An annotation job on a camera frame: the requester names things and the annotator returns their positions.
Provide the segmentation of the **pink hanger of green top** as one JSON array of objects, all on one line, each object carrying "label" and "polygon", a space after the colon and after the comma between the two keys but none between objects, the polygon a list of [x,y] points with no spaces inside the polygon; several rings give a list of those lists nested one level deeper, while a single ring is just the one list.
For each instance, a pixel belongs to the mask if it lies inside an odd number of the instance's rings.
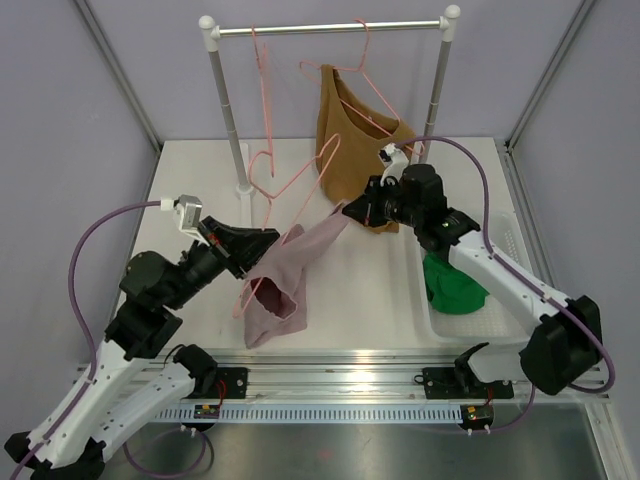
[{"label": "pink hanger of green top", "polygon": [[266,155],[269,160],[271,177],[275,176],[275,161],[273,158],[273,122],[272,122],[272,102],[271,85],[268,72],[268,49],[265,43],[259,44],[258,35],[254,25],[251,26],[251,37],[254,45],[256,64],[260,77],[260,89],[263,108],[263,120],[267,140]]}]

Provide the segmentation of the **mauve pink tank top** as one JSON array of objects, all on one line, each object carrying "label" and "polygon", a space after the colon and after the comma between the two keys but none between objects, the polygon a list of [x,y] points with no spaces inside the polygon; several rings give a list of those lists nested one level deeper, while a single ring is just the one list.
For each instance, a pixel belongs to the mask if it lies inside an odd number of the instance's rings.
[{"label": "mauve pink tank top", "polygon": [[307,328],[309,266],[326,253],[348,223],[349,218],[337,206],[308,230],[296,224],[249,272],[241,294],[248,349]]}]

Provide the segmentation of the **green tank top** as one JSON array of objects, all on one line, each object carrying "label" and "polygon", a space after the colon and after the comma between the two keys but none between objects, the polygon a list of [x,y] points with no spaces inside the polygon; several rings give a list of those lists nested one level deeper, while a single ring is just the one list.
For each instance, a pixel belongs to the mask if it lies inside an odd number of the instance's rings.
[{"label": "green tank top", "polygon": [[436,254],[428,253],[422,265],[427,299],[437,312],[467,315],[485,306],[488,292]]}]

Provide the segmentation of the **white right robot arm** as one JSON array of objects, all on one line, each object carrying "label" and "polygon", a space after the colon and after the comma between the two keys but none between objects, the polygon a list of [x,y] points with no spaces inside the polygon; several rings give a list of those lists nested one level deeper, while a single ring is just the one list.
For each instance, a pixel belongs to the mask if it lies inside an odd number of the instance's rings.
[{"label": "white right robot arm", "polygon": [[476,396],[489,383],[529,381],[547,395],[577,386],[577,379],[612,363],[602,342],[598,305],[572,299],[506,257],[480,226],[449,207],[440,176],[430,165],[410,165],[400,178],[373,176],[343,213],[363,226],[395,222],[411,228],[420,246],[466,274],[520,324],[526,337],[512,343],[481,341],[457,360],[456,389]]}]

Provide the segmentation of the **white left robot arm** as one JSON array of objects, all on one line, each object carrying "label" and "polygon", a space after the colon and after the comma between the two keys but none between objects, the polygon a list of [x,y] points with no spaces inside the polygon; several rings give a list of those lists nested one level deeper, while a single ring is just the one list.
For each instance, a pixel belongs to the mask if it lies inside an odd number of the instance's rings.
[{"label": "white left robot arm", "polygon": [[242,228],[212,217],[172,263],[155,251],[136,254],[119,288],[125,295],[94,360],[58,408],[4,448],[34,479],[96,479],[108,459],[166,406],[182,398],[221,392],[217,362],[195,344],[179,348],[167,372],[118,406],[120,391],[163,350],[182,321],[175,316],[221,273],[246,278],[279,239],[275,229]]}]

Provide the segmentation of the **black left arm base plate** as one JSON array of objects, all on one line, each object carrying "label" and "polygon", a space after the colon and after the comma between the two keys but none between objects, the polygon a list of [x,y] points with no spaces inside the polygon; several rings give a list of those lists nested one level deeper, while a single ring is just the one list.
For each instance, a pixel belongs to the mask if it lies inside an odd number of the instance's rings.
[{"label": "black left arm base plate", "polygon": [[216,371],[214,383],[209,390],[200,395],[201,398],[242,400],[246,398],[248,389],[249,370],[245,367],[219,367]]}]

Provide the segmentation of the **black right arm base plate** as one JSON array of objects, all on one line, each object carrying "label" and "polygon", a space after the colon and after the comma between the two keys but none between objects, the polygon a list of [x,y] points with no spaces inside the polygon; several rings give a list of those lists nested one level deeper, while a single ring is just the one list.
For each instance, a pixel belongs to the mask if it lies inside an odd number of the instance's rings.
[{"label": "black right arm base plate", "polygon": [[514,398],[510,382],[464,385],[455,377],[453,367],[425,367],[413,377],[429,400],[509,400]]}]

